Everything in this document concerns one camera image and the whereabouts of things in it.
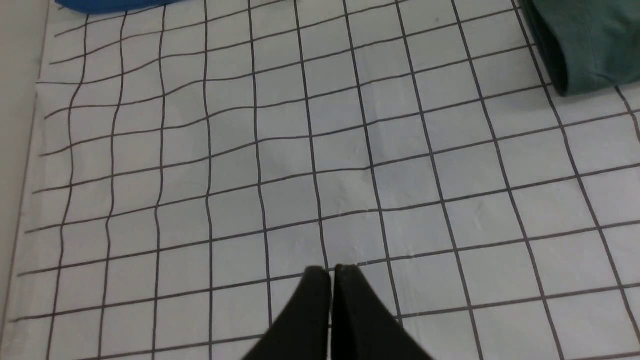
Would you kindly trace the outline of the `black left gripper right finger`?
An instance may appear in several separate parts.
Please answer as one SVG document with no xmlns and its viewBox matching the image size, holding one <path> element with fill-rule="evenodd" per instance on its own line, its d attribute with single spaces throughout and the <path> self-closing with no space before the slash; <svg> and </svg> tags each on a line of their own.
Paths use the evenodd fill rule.
<svg viewBox="0 0 640 360">
<path fill-rule="evenodd" d="M 333 360 L 431 360 L 400 326 L 355 265 L 334 271 Z"/>
</svg>

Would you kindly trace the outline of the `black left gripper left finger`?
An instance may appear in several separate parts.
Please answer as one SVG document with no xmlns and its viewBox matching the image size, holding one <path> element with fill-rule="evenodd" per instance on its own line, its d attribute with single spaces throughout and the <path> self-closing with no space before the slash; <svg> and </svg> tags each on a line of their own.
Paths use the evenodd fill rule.
<svg viewBox="0 0 640 360">
<path fill-rule="evenodd" d="M 309 266 L 294 294 L 245 360 L 326 360 L 332 283 L 329 272 Z"/>
</svg>

